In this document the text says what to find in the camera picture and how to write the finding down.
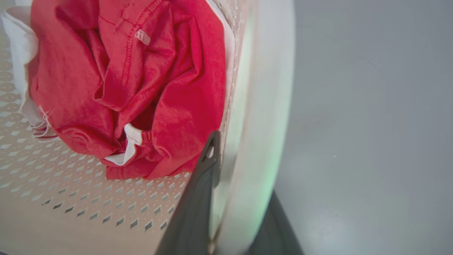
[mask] red garment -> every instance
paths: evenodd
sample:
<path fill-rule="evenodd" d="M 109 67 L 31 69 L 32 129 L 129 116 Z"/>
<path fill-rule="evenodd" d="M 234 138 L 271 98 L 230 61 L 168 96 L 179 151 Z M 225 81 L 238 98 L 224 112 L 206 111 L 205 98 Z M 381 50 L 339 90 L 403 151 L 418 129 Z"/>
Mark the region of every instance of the red garment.
<path fill-rule="evenodd" d="M 131 123 L 143 144 L 121 167 L 102 160 L 108 179 L 193 171 L 226 80 L 222 23 L 205 0 L 34 0 L 31 22 L 31 95 L 72 150 L 124 152 Z"/>

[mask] gray surface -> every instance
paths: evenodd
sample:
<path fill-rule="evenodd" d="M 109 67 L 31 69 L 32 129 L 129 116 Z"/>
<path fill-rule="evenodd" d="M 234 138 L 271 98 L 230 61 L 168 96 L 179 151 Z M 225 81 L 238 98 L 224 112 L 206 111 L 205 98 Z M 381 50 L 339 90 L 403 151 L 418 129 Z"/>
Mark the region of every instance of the gray surface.
<path fill-rule="evenodd" d="M 276 191 L 304 252 L 453 254 L 453 1 L 296 2 Z"/>

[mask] perforated basket wall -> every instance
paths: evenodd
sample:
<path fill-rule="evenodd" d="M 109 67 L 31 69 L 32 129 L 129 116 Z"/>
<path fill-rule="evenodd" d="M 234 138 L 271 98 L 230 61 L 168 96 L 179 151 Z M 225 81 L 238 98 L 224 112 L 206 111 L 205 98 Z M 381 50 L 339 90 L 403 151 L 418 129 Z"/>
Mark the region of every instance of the perforated basket wall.
<path fill-rule="evenodd" d="M 236 37 L 236 77 L 241 5 L 216 3 Z M 62 141 L 33 140 L 17 112 L 21 100 L 9 47 L 0 32 L 0 252 L 153 254 L 190 174 L 109 181 L 94 157 L 74 153 Z"/>

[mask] clothing tag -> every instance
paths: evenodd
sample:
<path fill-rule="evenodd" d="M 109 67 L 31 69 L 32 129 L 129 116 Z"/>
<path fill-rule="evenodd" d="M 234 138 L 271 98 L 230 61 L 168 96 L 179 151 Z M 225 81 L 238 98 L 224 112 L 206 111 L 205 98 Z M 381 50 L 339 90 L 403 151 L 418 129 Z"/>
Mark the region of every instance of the clothing tag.
<path fill-rule="evenodd" d="M 137 32 L 135 33 L 135 37 L 137 37 L 146 46 L 148 46 L 151 41 L 151 38 L 141 29 L 137 30 Z"/>

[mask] white plastic basket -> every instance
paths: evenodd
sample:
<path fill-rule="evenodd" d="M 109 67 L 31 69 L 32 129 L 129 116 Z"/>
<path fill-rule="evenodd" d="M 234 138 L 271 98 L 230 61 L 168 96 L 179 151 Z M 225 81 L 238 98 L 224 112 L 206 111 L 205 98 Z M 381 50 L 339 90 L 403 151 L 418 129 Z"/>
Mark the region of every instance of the white plastic basket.
<path fill-rule="evenodd" d="M 233 28 L 236 53 L 211 236 L 219 252 L 236 254 L 256 235 L 280 161 L 293 78 L 294 16 L 291 0 L 215 2 Z M 20 96 L 4 34 L 0 69 L 0 251 L 153 254 L 190 174 L 110 181 L 96 158 L 74 153 L 62 141 L 31 139 L 28 123 L 17 113 Z"/>

